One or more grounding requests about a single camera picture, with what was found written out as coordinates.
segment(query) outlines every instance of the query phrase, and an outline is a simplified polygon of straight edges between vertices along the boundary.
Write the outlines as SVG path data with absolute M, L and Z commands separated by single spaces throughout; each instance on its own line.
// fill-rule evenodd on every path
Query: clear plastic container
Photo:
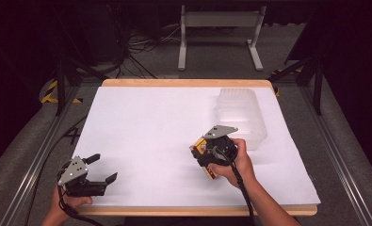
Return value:
M 243 138 L 247 150 L 258 149 L 267 137 L 267 129 L 255 92 L 252 89 L 221 89 L 217 99 L 217 124 L 237 127 L 229 135 Z

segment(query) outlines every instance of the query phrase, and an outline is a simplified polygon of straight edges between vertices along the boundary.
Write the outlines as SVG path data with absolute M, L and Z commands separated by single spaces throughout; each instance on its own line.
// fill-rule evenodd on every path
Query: white paper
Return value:
M 253 88 L 267 138 L 250 151 L 256 176 L 279 204 L 319 204 L 272 90 Z M 101 159 L 88 179 L 118 173 L 101 206 L 244 206 L 225 178 L 210 180 L 188 147 L 215 125 L 220 88 L 98 89 L 74 154 Z

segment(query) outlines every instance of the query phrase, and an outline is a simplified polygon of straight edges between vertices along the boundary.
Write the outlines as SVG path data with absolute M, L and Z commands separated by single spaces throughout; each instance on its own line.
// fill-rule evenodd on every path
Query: silver metal bracket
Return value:
M 66 183 L 74 180 L 86 173 L 88 173 L 88 168 L 79 155 L 75 156 L 71 164 L 66 168 L 65 172 L 62 174 L 58 184 L 60 186 L 65 185 Z
M 203 138 L 205 139 L 219 138 L 236 131 L 238 131 L 238 128 L 236 127 L 215 125 L 211 130 L 209 130 L 205 135 L 203 135 Z

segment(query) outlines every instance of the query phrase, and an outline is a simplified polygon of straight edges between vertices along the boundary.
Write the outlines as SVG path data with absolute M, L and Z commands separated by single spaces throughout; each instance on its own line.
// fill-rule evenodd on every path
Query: black curtain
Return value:
M 55 62 L 47 26 L 29 2 L 0 1 L 0 156 L 41 108 L 39 93 Z
M 358 5 L 342 29 L 324 74 L 372 165 L 372 0 Z

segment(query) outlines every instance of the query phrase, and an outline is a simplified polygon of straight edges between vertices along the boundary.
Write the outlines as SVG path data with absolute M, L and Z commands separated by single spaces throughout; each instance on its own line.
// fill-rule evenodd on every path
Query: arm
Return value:
M 74 198 L 64 196 L 64 201 L 71 207 L 77 208 L 82 204 L 92 204 L 91 197 Z M 51 200 L 50 210 L 47 216 L 42 221 L 42 226 L 60 226 L 69 218 L 68 215 L 59 207 L 59 196 L 57 187 L 54 189 L 53 198 Z
M 258 213 L 262 224 L 265 226 L 299 225 L 297 221 L 289 216 L 288 213 L 281 208 L 281 206 L 256 180 L 251 159 L 246 151 L 245 140 L 233 139 L 233 142 L 238 147 L 238 155 L 235 160 L 235 165 L 242 176 L 253 208 Z M 226 177 L 233 186 L 238 187 L 237 180 L 230 166 L 223 167 L 216 164 L 209 164 L 208 168 L 213 172 Z

